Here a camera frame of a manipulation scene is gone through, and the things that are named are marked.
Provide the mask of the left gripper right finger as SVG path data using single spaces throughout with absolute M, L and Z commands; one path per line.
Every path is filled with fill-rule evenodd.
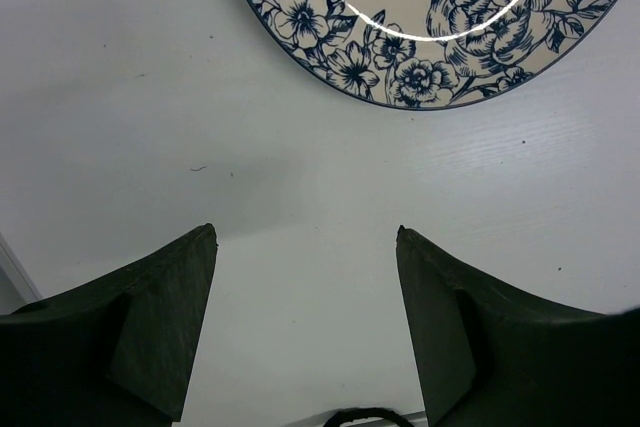
M 639 312 L 602 314 L 499 280 L 403 227 L 396 259 L 432 426 L 635 426 Z

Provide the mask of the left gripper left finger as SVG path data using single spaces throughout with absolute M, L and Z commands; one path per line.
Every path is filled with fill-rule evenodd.
M 1 318 L 4 426 L 181 421 L 218 251 L 212 224 Z

